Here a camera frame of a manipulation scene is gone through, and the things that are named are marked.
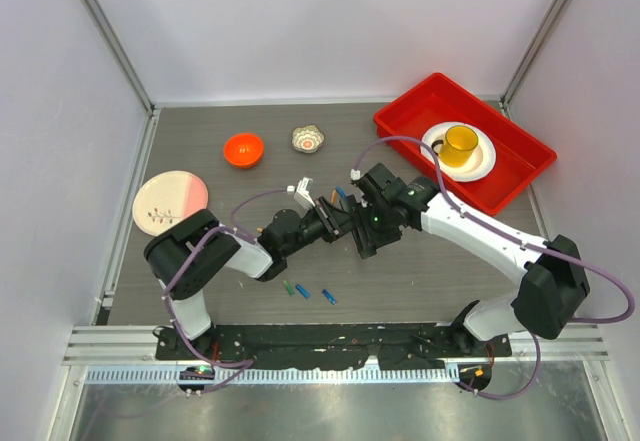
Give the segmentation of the black remote control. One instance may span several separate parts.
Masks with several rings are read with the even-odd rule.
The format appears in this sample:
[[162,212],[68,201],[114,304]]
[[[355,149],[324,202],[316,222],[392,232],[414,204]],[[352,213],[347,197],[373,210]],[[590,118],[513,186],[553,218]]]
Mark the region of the black remote control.
[[359,256],[362,259],[373,257],[377,251],[366,225],[365,208],[356,201],[354,195],[341,198],[340,206],[341,209],[350,216],[352,225],[351,235]]

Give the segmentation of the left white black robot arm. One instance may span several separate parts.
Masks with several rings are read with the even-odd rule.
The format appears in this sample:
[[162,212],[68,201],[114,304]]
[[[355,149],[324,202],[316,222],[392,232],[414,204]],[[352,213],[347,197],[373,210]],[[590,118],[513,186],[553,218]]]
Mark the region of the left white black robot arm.
[[356,198],[337,206],[320,197],[304,216],[278,211],[255,239],[225,226],[201,209],[155,237],[143,255],[161,283],[176,339],[165,347],[180,349],[190,359],[205,358],[213,346],[213,323],[203,289],[217,273],[231,269],[266,282],[287,266],[287,259],[318,240],[332,243],[354,229]]

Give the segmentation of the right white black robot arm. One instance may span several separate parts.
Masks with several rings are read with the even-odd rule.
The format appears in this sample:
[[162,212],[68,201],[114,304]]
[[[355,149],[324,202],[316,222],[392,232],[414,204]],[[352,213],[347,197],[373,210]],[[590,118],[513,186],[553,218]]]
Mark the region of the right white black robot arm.
[[368,258],[411,228],[446,239],[492,265],[515,285],[511,293],[469,303],[451,324],[457,352],[472,356],[498,335],[528,331],[553,340],[573,318],[590,286],[574,262],[576,244],[520,233],[462,204],[428,177],[405,183],[378,163],[354,181],[361,195],[340,198],[353,220],[359,254]]

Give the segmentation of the blue battery right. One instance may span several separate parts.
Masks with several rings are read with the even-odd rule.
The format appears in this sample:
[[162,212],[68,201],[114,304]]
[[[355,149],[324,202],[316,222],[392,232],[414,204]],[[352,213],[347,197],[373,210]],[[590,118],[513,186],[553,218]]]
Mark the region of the blue battery right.
[[329,301],[331,305],[335,305],[337,303],[337,300],[335,299],[335,297],[327,289],[323,289],[322,294]]

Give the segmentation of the blue battery middle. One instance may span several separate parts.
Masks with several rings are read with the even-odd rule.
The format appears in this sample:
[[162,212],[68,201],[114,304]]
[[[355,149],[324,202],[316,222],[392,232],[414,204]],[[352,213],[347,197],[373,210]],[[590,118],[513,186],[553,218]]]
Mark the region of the blue battery middle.
[[303,286],[296,284],[295,289],[305,299],[309,299],[311,297],[310,293]]

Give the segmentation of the green battery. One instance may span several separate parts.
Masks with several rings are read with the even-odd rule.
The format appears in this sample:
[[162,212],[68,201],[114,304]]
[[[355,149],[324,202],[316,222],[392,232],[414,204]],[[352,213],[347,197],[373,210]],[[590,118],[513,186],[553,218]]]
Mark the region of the green battery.
[[293,296],[295,294],[293,287],[290,285],[290,283],[287,280],[283,280],[282,284],[289,296]]

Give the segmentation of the small patterned flower bowl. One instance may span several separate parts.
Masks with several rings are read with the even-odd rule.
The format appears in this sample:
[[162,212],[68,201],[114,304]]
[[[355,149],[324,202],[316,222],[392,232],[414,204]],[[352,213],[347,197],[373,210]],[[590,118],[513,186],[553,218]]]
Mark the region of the small patterned flower bowl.
[[313,124],[297,127],[292,131],[291,144],[294,150],[313,154],[324,144],[324,133]]

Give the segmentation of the yellow glass mug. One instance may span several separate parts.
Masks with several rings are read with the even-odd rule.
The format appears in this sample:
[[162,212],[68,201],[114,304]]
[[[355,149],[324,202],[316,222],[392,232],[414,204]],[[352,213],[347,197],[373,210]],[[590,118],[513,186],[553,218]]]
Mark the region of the yellow glass mug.
[[478,146],[478,135],[465,125],[454,125],[437,139],[431,148],[445,165],[458,168],[463,166]]

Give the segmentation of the orange bowl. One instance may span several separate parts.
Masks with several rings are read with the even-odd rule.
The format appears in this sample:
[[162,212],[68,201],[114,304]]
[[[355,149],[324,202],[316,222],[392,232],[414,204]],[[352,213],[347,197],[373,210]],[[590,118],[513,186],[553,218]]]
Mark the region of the orange bowl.
[[254,133],[238,133],[230,137],[223,148],[225,160],[239,169],[256,166],[263,154],[263,140]]

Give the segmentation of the white plate in bin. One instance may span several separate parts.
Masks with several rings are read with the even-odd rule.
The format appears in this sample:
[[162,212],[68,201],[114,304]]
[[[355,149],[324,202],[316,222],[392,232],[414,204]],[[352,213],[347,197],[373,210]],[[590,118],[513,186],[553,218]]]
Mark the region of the white plate in bin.
[[442,141],[445,140],[446,132],[456,125],[465,126],[473,130],[478,137],[478,145],[464,165],[452,167],[441,163],[441,170],[454,181],[463,183],[478,181],[493,170],[497,159],[494,144],[479,128],[461,122],[443,122],[429,128],[423,134],[421,141],[428,144],[435,153],[438,153]]

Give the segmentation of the red plastic bin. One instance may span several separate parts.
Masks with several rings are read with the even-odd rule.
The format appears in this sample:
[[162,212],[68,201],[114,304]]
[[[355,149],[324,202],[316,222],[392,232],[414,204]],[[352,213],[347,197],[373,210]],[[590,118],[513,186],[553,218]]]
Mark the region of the red plastic bin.
[[543,142],[441,73],[434,73],[373,116],[380,137],[422,139],[436,124],[461,122],[484,132],[497,159],[484,178],[463,183],[444,174],[447,188],[474,208],[496,215],[557,158]]

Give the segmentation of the pink white floral plate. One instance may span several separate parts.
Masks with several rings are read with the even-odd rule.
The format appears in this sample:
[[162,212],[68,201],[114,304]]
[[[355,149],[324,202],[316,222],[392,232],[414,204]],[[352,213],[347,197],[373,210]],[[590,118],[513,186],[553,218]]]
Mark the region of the pink white floral plate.
[[158,236],[208,205],[208,189],[195,174],[167,171],[152,177],[138,190],[132,205],[135,225]]

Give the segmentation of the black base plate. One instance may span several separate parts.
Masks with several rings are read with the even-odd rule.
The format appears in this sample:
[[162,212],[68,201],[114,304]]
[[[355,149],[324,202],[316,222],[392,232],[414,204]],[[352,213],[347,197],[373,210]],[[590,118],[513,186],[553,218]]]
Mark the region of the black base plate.
[[446,358],[509,357],[505,334],[470,341],[459,330],[436,324],[274,324],[210,327],[192,342],[206,359],[227,367],[344,371],[369,357],[383,370],[442,367]]

